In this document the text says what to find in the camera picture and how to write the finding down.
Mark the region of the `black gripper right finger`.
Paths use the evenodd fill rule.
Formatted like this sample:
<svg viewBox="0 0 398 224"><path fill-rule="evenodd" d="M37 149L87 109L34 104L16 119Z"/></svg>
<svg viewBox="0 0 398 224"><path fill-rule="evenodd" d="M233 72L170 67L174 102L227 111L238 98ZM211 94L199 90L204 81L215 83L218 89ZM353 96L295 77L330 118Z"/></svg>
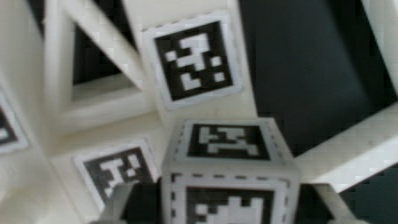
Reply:
<svg viewBox="0 0 398 224"><path fill-rule="evenodd" d="M295 224L368 224L348 208L329 184L300 186Z"/></svg>

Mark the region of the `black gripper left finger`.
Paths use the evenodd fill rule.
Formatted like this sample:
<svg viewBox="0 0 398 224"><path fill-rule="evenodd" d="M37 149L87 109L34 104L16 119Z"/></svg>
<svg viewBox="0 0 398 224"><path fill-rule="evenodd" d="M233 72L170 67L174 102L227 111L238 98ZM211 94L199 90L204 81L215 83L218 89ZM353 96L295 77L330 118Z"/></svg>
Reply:
<svg viewBox="0 0 398 224"><path fill-rule="evenodd" d="M162 224L156 183L119 184L99 218L89 224Z"/></svg>

